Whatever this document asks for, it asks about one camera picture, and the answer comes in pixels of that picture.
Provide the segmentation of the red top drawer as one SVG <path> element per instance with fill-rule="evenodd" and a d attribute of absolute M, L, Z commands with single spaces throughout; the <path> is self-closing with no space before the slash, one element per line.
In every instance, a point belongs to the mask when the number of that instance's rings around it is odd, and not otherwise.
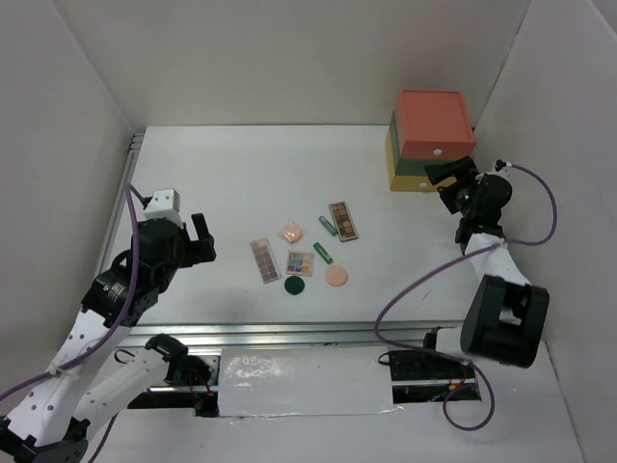
<path fill-rule="evenodd" d="M 395 109 L 399 141 L 410 139 L 476 145 L 467 105 L 458 91 L 402 90 L 398 92 Z"/>

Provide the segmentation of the pink eyeshadow palette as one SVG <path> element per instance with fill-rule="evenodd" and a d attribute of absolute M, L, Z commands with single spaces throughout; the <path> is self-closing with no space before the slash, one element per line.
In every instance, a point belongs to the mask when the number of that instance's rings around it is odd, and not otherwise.
<path fill-rule="evenodd" d="M 274 253 L 267 238 L 250 242 L 250 248 L 264 284 L 272 283 L 282 277 Z"/>

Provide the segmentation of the brown eyeshadow palette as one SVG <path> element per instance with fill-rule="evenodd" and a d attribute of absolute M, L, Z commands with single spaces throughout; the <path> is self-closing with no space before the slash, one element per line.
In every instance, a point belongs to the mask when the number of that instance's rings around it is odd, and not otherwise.
<path fill-rule="evenodd" d="M 346 202 L 329 204 L 332 219 L 341 242 L 353 241 L 358 238 L 358 233 L 351 218 Z"/>

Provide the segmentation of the colourful square eyeshadow palette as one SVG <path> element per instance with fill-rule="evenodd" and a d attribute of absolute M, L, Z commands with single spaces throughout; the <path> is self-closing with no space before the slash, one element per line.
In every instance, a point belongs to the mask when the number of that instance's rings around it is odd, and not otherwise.
<path fill-rule="evenodd" d="M 290 276 L 311 277 L 314 253 L 291 250 L 287 255 L 285 274 Z"/>

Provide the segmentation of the green lipstick tube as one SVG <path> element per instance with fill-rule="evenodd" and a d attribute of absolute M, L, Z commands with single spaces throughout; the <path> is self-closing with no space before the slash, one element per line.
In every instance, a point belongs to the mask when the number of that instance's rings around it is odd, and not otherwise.
<path fill-rule="evenodd" d="M 320 216 L 318 221 L 330 235 L 338 235 L 336 227 L 325 216 Z"/>
<path fill-rule="evenodd" d="M 334 262 L 334 259 L 332 258 L 332 256 L 326 251 L 326 249 L 319 243 L 319 242 L 314 242 L 312 245 L 313 249 L 315 250 L 315 252 L 328 264 L 332 264 Z"/>

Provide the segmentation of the green drawer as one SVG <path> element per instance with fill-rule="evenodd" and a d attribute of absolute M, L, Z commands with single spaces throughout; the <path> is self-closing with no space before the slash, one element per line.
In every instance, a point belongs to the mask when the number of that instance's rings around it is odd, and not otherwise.
<path fill-rule="evenodd" d="M 387 154 L 393 171 L 398 176 L 423 176 L 426 165 L 438 165 L 471 156 L 474 145 L 465 142 L 447 142 L 443 147 L 433 142 L 410 139 L 399 141 L 402 125 L 396 114 L 391 113 L 387 135 Z"/>

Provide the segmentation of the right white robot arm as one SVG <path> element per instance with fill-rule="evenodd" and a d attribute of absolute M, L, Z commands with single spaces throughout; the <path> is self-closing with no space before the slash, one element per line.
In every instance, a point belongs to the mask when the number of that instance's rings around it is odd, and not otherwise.
<path fill-rule="evenodd" d="M 535 361 L 550 295 L 519 270 L 499 224 L 513 193 L 510 167 L 498 160 L 490 172 L 480 173 L 467 156 L 426 165 L 424 172 L 448 211 L 461 215 L 455 242 L 479 279 L 462 327 L 462 351 L 528 368 Z"/>

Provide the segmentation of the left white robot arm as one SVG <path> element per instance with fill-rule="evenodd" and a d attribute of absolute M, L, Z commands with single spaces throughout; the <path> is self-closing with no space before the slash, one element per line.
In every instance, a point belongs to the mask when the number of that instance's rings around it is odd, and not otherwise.
<path fill-rule="evenodd" d="M 150 338 L 121 370 L 93 383 L 106 359 L 128 337 L 182 269 L 216 258 L 202 214 L 184 223 L 150 218 L 132 223 L 129 249 L 97 275 L 62 348 L 47 371 L 25 384 L 29 393 L 1 419 L 1 450 L 16 462 L 79 462 L 95 433 L 147 388 L 206 385 L 211 371 L 167 334 Z"/>

